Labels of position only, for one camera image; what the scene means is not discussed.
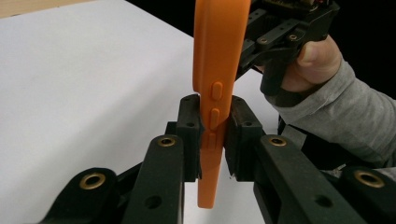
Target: orange tool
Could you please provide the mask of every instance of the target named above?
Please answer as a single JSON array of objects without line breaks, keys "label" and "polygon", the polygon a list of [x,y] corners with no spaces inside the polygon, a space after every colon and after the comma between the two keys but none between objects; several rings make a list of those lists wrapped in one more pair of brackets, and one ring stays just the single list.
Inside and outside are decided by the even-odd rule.
[{"label": "orange tool", "polygon": [[205,131],[201,140],[202,179],[198,206],[212,208],[216,198],[226,119],[241,55],[251,0],[196,0],[193,89],[200,93]]}]

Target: human hand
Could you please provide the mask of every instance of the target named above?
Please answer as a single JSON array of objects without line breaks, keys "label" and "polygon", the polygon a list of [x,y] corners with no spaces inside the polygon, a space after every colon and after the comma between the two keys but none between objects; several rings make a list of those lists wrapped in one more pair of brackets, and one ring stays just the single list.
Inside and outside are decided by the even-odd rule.
[{"label": "human hand", "polygon": [[304,95],[317,90],[338,71],[341,52],[328,35],[323,41],[306,43],[283,77],[281,88]]}]

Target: mounting hole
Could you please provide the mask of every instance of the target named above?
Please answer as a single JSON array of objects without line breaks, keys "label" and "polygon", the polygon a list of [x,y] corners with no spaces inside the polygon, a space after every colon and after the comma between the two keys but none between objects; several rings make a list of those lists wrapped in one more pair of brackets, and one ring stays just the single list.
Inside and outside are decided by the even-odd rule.
[{"label": "mounting hole", "polygon": [[315,197],[315,203],[322,207],[332,207],[332,200],[324,195],[317,195]]},{"label": "mounting hole", "polygon": [[161,147],[171,147],[176,143],[176,140],[170,137],[163,137],[158,140],[158,145]]},{"label": "mounting hole", "polygon": [[79,181],[79,187],[82,189],[97,189],[105,183],[106,176],[100,173],[84,175]]},{"label": "mounting hole", "polygon": [[268,42],[268,40],[265,39],[265,38],[261,38],[261,39],[260,39],[260,42],[261,42],[262,44],[266,44],[266,43]]},{"label": "mounting hole", "polygon": [[269,142],[276,147],[283,147],[286,145],[286,141],[279,137],[272,137],[269,139]]},{"label": "mounting hole", "polygon": [[384,181],[380,177],[370,172],[358,170],[355,171],[354,175],[357,180],[369,187],[379,189],[385,186]]},{"label": "mounting hole", "polygon": [[297,39],[297,35],[289,35],[289,39],[290,40],[296,40]]},{"label": "mounting hole", "polygon": [[161,199],[160,196],[151,196],[145,200],[145,206],[148,209],[155,209],[161,205],[163,200]]}]

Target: gray sleeve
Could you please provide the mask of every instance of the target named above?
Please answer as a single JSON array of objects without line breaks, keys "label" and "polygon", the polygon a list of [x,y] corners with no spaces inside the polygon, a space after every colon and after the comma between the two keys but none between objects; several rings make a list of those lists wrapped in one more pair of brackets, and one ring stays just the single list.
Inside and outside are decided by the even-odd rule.
[{"label": "gray sleeve", "polygon": [[358,80],[347,62],[298,104],[281,106],[281,96],[265,97],[287,124],[339,144],[378,167],[396,165],[396,101]]}]

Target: white table surface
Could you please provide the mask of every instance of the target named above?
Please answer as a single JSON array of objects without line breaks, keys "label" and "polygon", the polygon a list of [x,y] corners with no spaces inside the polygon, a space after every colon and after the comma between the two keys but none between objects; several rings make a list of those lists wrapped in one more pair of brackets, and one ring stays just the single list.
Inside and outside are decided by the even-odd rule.
[{"label": "white table surface", "polygon": [[[123,0],[0,20],[0,223],[37,223],[79,172],[117,174],[145,156],[192,90],[193,38]],[[267,133],[277,112],[261,75],[236,81]],[[263,223],[252,183],[222,162],[213,209],[186,183],[184,223]]]}]

